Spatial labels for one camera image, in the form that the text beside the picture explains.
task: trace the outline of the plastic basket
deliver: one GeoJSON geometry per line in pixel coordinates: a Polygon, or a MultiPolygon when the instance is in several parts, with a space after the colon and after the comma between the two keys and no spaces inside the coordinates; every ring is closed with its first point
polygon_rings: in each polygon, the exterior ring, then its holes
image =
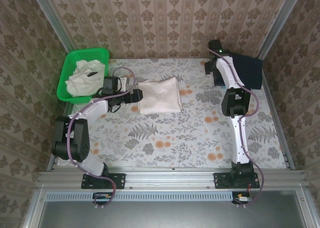
{"type": "Polygon", "coordinates": [[[64,102],[70,102],[72,104],[88,103],[91,100],[91,96],[78,96],[73,97],[67,92],[66,82],[69,76],[74,74],[77,67],[76,62],[86,60],[87,62],[98,60],[105,64],[104,76],[108,73],[109,52],[105,48],[89,48],[89,49],[77,49],[71,51],[64,60],[58,88],[56,95],[59,100],[64,102]]]}

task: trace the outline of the floral mat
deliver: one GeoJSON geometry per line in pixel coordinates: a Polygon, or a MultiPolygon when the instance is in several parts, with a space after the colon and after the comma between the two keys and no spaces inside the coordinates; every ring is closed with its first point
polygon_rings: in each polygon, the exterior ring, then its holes
{"type": "MultiPolygon", "coordinates": [[[[205,75],[205,62],[198,58],[110,60],[110,72],[128,67],[139,82],[176,77],[182,111],[141,115],[136,103],[123,105],[89,127],[90,152],[113,167],[229,168],[233,144],[221,110],[226,88],[215,87],[213,76],[205,75]]],[[[116,75],[132,82],[126,70],[116,75]]],[[[249,154],[262,168],[286,168],[265,92],[263,88],[254,92],[260,107],[246,119],[249,154]]],[[[75,105],[73,111],[81,106],[75,105]]],[[[248,112],[255,108],[251,97],[248,112]]],[[[58,165],[70,163],[59,159],[58,165]]]]}

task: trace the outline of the wall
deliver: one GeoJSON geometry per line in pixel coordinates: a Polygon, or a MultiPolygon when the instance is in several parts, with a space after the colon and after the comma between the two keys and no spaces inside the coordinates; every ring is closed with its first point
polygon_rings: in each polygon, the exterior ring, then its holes
{"type": "Polygon", "coordinates": [[[264,60],[296,168],[320,207],[320,0],[298,0],[264,60]]]}
{"type": "Polygon", "coordinates": [[[49,0],[76,49],[113,58],[203,57],[203,36],[256,56],[283,1],[49,0]]]}
{"type": "Polygon", "coordinates": [[[47,168],[66,53],[36,0],[0,0],[0,227],[18,227],[47,168]]]}

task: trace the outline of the white cloth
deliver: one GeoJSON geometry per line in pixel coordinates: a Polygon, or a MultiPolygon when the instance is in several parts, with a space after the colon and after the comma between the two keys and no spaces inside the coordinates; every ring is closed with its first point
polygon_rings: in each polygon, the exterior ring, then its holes
{"type": "Polygon", "coordinates": [[[181,112],[181,98],[175,77],[164,81],[139,82],[138,87],[143,94],[143,99],[138,104],[141,114],[181,112]]]}
{"type": "Polygon", "coordinates": [[[67,92],[73,97],[95,94],[104,85],[105,68],[106,65],[96,59],[77,61],[73,75],[65,82],[67,92]],[[91,72],[97,73],[88,77],[91,72]]]}

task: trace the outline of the dark fabric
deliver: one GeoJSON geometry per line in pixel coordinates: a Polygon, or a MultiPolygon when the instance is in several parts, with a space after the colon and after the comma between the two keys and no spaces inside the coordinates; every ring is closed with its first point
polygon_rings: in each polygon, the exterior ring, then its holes
{"type": "Polygon", "coordinates": [[[258,58],[252,58],[241,54],[232,54],[234,68],[243,82],[250,89],[260,90],[262,86],[262,64],[258,58]]]}

